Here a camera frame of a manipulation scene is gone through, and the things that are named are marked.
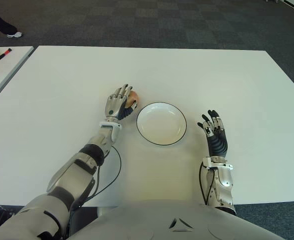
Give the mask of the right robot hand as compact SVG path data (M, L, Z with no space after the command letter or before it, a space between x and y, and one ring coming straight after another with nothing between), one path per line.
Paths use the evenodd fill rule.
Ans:
M207 113L210 118L203 114L202 119L204 121L202 123L197 122L197 125L206 134L209 156L225 158L228 143L222 119L215 110L208 110Z

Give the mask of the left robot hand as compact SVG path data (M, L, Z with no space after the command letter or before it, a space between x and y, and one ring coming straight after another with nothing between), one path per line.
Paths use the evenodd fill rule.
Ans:
M105 116L110 122L120 121L134 112L138 102L138 95L132 90L132 86L125 84L108 97Z

